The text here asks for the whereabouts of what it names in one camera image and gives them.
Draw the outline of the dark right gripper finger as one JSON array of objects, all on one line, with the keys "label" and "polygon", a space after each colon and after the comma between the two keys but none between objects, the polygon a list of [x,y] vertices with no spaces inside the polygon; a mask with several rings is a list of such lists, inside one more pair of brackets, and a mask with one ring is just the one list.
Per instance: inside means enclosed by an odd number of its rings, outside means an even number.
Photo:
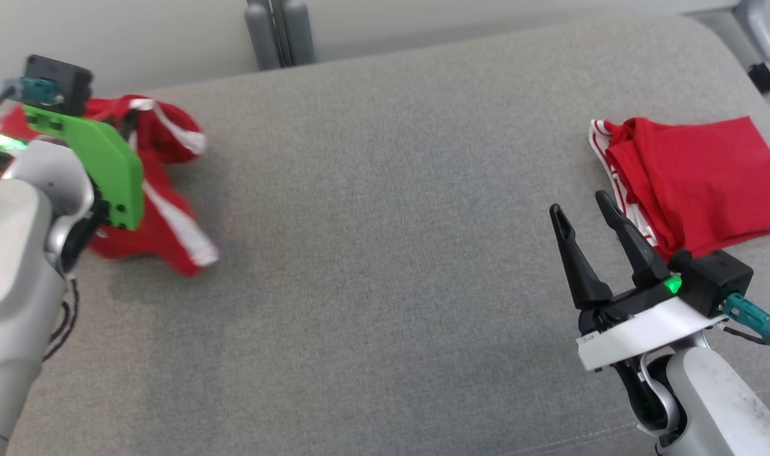
[{"label": "dark right gripper finger", "polygon": [[671,271],[664,260],[617,207],[610,194],[599,190],[595,193],[595,199],[606,225],[615,232],[630,263],[634,288],[637,291],[656,288],[668,291],[665,281],[671,277]]},{"label": "dark right gripper finger", "polygon": [[601,308],[613,298],[610,286],[599,280],[576,241],[576,230],[558,204],[549,214],[573,304],[578,310]]}]

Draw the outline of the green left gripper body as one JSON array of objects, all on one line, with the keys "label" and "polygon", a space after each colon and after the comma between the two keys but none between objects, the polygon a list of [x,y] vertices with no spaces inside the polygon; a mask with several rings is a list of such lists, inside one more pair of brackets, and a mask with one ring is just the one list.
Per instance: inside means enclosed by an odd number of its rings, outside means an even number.
[{"label": "green left gripper body", "polygon": [[144,167],[138,154],[115,127],[36,106],[23,106],[31,130],[57,137],[77,156],[104,200],[107,217],[117,228],[135,231],[144,218]]}]

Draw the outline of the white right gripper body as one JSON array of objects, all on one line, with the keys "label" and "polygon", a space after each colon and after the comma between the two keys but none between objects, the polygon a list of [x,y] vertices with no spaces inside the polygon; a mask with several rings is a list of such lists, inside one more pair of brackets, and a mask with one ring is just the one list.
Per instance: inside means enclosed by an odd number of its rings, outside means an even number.
[{"label": "white right gripper body", "polygon": [[579,315],[577,353],[587,371],[630,360],[724,320],[689,306],[678,291],[683,281],[669,277],[649,289],[632,289],[616,296],[609,305],[584,310]]}]

